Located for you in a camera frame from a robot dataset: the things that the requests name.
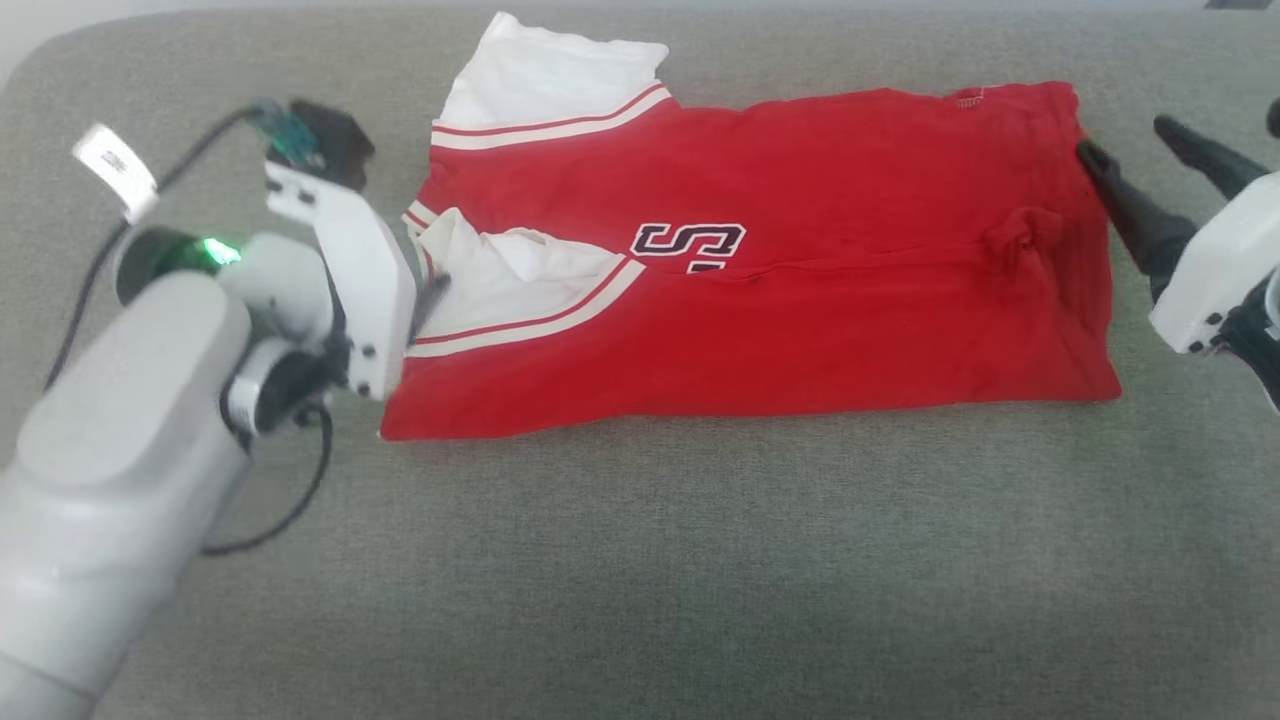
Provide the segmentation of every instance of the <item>gray couch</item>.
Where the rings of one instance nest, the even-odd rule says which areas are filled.
[[[0,96],[3,446],[116,214],[69,158],[91,122],[163,167],[246,99],[323,100],[378,145],[369,197],[394,220],[490,14],[184,14],[40,50]],[[1262,132],[1274,13],[520,14],[667,42],[662,77],[691,105],[1069,79],[1130,177],[1198,220],[1220,200],[1158,145],[1157,111],[1280,165]],[[156,219],[297,233],[262,208],[260,156],[237,135]],[[379,407],[344,397],[310,514],[197,562],[100,717],[1277,716],[1280,420],[1236,364],[1169,352],[1119,245],[1114,260],[1125,397],[1106,405],[393,446]],[[87,331],[116,311],[104,284]],[[262,451],[219,537],[288,509],[316,438]]]

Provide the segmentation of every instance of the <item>label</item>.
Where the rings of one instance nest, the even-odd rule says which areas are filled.
[[[111,128],[93,126],[72,152],[124,201],[124,217],[131,223],[155,205],[156,178],[138,154]]]

